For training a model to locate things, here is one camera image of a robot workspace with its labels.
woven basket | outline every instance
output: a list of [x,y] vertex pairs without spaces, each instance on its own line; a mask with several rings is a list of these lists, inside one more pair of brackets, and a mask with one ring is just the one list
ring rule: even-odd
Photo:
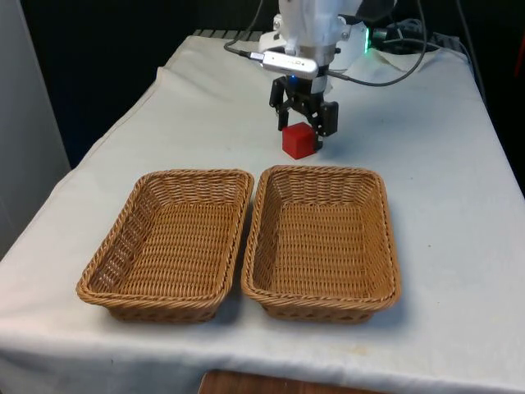
[[237,170],[143,176],[76,291],[119,319],[212,318],[231,288],[253,178]]
[[362,323],[392,306],[401,285],[382,179],[351,168],[266,170],[242,287],[275,318]]

cable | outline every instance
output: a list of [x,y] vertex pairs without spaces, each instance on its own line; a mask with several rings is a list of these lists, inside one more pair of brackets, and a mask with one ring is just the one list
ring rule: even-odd
[[374,83],[374,82],[366,82],[364,80],[356,80],[355,78],[352,78],[351,76],[346,76],[344,74],[340,74],[334,71],[328,71],[327,74],[329,76],[339,78],[340,80],[347,80],[348,82],[354,82],[355,84],[359,84],[359,85],[371,86],[373,88],[382,88],[385,86],[391,86],[411,76],[418,69],[419,65],[423,61],[423,58],[425,57],[425,52],[427,51],[427,45],[428,45],[427,23],[425,21],[425,14],[423,12],[421,0],[416,0],[416,1],[418,2],[419,14],[421,15],[421,23],[422,23],[422,30],[423,30],[423,48],[421,51],[421,56],[419,57],[416,64],[414,64],[413,67],[410,70],[408,70],[403,76],[400,76],[399,78],[396,78],[395,80],[391,80],[390,82]]
[[[473,65],[472,65],[473,62],[472,62],[472,59],[470,58],[470,54],[468,53],[468,50],[465,48],[465,46],[463,45],[463,43],[461,41],[458,41],[456,39],[454,41],[461,46],[461,48],[463,50],[463,55],[465,55],[467,57],[468,68],[470,68],[470,71],[472,72],[472,75],[474,76],[474,70],[473,70]],[[423,44],[423,40],[422,39],[389,39],[387,41],[384,41],[383,44],[397,44],[397,43],[401,44],[403,42],[405,42],[405,43],[413,43],[413,44]],[[451,53],[461,53],[460,51],[454,51],[451,48],[442,47],[441,45],[434,44],[434,43],[428,43],[427,45],[429,47],[432,47],[432,48],[435,48],[435,49],[443,49],[443,50],[451,52]]]
[[399,36],[400,39],[403,39],[403,32],[401,31],[401,29],[399,28],[397,22],[395,21],[395,19],[392,17],[392,13],[388,14],[388,18],[390,19],[390,21],[392,22],[392,25],[394,25],[395,29],[397,30],[397,35]]
[[257,9],[257,12],[255,13],[255,16],[253,17],[252,23],[249,24],[248,29],[244,31],[244,34],[238,34],[236,38],[232,39],[231,41],[228,41],[226,44],[224,44],[224,49],[230,53],[234,53],[235,55],[239,55],[242,57],[250,58],[251,52],[249,51],[243,51],[241,49],[232,48],[233,45],[237,44],[241,39],[244,37],[249,36],[249,34],[252,32],[255,24],[257,23],[257,19],[259,19],[259,15],[261,14],[261,10],[263,9],[264,0],[261,0],[259,2],[259,7]]
[[476,76],[477,76],[477,85],[479,87],[479,93],[482,96],[483,103],[486,105],[485,85],[483,84],[482,74],[479,71],[479,65],[477,64],[476,53],[474,52],[473,39],[470,35],[470,30],[468,29],[467,19],[465,18],[465,14],[463,13],[463,7],[461,6],[460,0],[456,0],[456,6],[458,8],[459,19],[461,19],[461,23],[463,24],[463,29],[465,30],[465,36],[467,37],[467,44],[468,44],[468,48],[470,49],[470,56],[472,59],[472,64],[474,65],[474,71],[476,72]]

white tablecloth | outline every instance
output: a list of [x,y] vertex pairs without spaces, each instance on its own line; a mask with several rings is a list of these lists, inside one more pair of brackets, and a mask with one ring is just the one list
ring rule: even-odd
[[[191,393],[219,368],[399,393],[525,392],[525,204],[468,65],[451,53],[390,88],[334,81],[340,130],[299,162],[384,177],[403,278],[393,309],[361,326],[287,323],[236,281],[213,321],[173,326],[120,323],[77,298],[143,174],[239,167],[257,177],[297,163],[268,107],[275,76],[222,44],[187,39],[0,263],[0,390]],[[378,59],[349,74],[401,74]]]

red cube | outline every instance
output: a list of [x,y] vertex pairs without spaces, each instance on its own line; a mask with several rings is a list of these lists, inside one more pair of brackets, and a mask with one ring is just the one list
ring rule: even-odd
[[295,160],[315,153],[315,131],[306,123],[288,126],[282,131],[282,150]]

black cable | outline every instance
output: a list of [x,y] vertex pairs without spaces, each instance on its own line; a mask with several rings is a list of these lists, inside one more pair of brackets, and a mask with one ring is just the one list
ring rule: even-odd
[[474,52],[473,38],[470,35],[470,30],[468,29],[467,19],[465,18],[465,14],[463,13],[463,7],[461,6],[460,0],[456,0],[456,6],[458,7],[459,19],[461,19],[461,23],[463,24],[463,29],[465,30],[468,50],[470,52],[472,64],[474,65],[474,71],[476,72],[477,86],[479,88],[479,93],[482,96],[483,103],[485,103],[486,105],[485,85],[483,84],[482,74],[479,70],[479,65],[477,63],[476,52]]
[[264,0],[261,0],[259,2],[259,7],[257,9],[257,12],[255,13],[255,17],[252,20],[252,23],[250,23],[248,29],[244,31],[243,34],[238,34],[236,38],[232,39],[231,41],[228,41],[226,44],[224,44],[224,49],[230,53],[234,53],[235,55],[239,55],[242,57],[249,57],[250,53],[249,51],[243,51],[241,49],[232,48],[233,45],[237,44],[241,39],[244,37],[247,37],[252,32],[255,24],[257,23],[257,19],[259,19],[259,15],[261,14],[261,10],[263,9]]
[[427,23],[425,21],[425,14],[423,12],[421,0],[416,0],[416,1],[418,3],[419,14],[421,15],[421,23],[422,23],[422,30],[423,30],[423,48],[421,51],[421,56],[419,57],[416,64],[414,64],[413,67],[410,70],[408,70],[403,76],[400,76],[399,78],[395,80],[391,80],[389,82],[374,83],[374,82],[366,82],[364,80],[356,80],[355,78],[352,78],[351,76],[346,76],[344,74],[340,74],[334,71],[328,71],[327,74],[329,76],[339,78],[340,80],[347,80],[348,82],[354,82],[355,84],[359,84],[359,85],[371,86],[373,88],[382,88],[385,86],[391,86],[411,76],[418,69],[419,65],[423,61],[423,58],[425,57],[425,52],[427,51],[427,45],[428,45]]

